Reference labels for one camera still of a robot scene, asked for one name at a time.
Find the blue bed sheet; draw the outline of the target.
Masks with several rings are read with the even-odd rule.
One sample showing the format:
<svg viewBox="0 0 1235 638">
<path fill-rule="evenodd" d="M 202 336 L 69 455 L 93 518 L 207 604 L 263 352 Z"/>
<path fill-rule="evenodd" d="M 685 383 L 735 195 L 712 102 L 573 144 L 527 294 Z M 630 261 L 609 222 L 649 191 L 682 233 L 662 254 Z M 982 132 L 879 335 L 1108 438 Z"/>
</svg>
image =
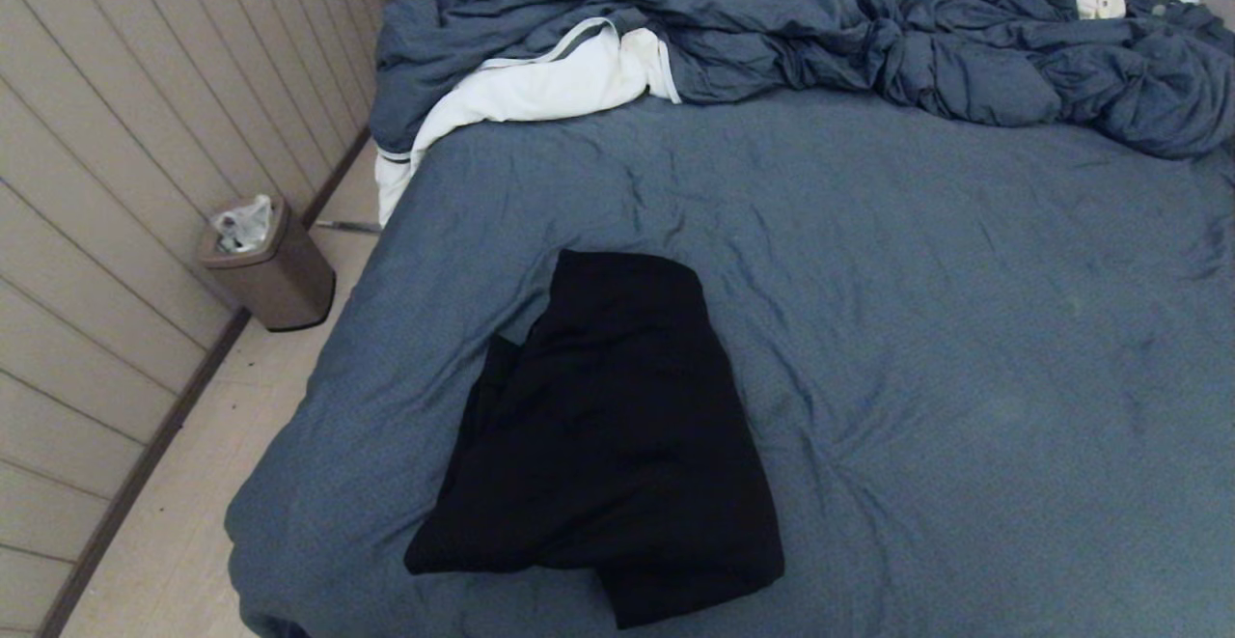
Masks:
<svg viewBox="0 0 1235 638">
<path fill-rule="evenodd" d="M 701 278 L 772 587 L 618 632 L 589 573 L 403 566 L 562 248 Z M 225 527 L 261 638 L 1235 638 L 1235 160 L 827 90 L 454 130 Z"/>
</svg>

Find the brown trash bin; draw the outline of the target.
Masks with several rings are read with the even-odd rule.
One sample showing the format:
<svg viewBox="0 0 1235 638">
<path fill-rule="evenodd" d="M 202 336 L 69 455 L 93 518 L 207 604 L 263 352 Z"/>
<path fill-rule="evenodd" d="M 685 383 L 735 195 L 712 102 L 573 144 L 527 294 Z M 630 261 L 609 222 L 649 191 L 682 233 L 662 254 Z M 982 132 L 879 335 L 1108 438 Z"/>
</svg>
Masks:
<svg viewBox="0 0 1235 638">
<path fill-rule="evenodd" d="M 249 197 L 233 200 L 207 218 L 198 242 L 198 263 L 272 333 L 322 325 L 333 307 L 337 274 L 287 200 L 268 197 L 274 209 L 264 246 L 240 255 L 216 251 L 210 218 Z"/>
</svg>

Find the white plastic bin bag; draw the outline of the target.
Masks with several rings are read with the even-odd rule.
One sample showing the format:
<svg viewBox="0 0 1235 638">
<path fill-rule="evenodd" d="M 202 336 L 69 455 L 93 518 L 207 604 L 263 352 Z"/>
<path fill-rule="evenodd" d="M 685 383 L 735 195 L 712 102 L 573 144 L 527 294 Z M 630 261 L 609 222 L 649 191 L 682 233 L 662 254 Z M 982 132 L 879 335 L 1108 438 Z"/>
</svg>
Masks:
<svg viewBox="0 0 1235 638">
<path fill-rule="evenodd" d="M 268 195 L 259 194 L 242 200 L 238 206 L 212 215 L 210 225 L 217 234 L 216 251 L 240 255 L 264 246 L 272 225 L 273 209 L 273 200 Z"/>
</svg>

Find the crumpled blue duvet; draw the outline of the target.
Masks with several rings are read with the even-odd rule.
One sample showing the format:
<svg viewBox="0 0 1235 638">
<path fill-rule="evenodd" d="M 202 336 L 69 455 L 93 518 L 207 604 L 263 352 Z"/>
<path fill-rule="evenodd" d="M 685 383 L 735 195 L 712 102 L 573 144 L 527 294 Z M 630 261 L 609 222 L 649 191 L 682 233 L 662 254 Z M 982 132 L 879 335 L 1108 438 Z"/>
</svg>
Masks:
<svg viewBox="0 0 1235 638">
<path fill-rule="evenodd" d="M 371 133 L 408 153 L 480 62 L 546 51 L 582 19 L 643 19 L 676 97 L 727 104 L 778 88 L 874 93 L 986 126 L 1088 126 L 1161 158 L 1235 138 L 1235 35 L 1204 7 L 1129 0 L 396 0 L 375 39 Z"/>
</svg>

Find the black hooded sweatshirt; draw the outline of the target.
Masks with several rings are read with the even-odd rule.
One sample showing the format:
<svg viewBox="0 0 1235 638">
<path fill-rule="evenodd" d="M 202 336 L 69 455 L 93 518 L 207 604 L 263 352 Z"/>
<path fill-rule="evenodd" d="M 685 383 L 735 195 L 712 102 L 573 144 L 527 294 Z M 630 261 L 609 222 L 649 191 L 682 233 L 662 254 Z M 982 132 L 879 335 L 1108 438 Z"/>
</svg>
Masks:
<svg viewBox="0 0 1235 638">
<path fill-rule="evenodd" d="M 488 344 L 404 566 L 592 570 L 620 629 L 783 576 L 776 499 L 697 271 L 561 251 L 525 342 Z"/>
</svg>

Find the white garment with dark stripe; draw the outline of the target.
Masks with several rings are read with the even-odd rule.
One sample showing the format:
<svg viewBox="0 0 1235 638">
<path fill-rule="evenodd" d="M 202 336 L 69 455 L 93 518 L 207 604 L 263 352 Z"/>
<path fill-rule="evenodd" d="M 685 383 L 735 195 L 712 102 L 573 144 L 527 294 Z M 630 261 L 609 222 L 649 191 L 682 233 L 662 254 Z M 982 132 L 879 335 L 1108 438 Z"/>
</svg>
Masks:
<svg viewBox="0 0 1235 638">
<path fill-rule="evenodd" d="M 408 151 L 375 151 L 375 225 L 384 228 L 429 147 L 472 123 L 579 118 L 635 97 L 682 104 L 671 48 L 643 19 L 584 19 L 546 54 L 480 63 L 433 105 Z"/>
</svg>

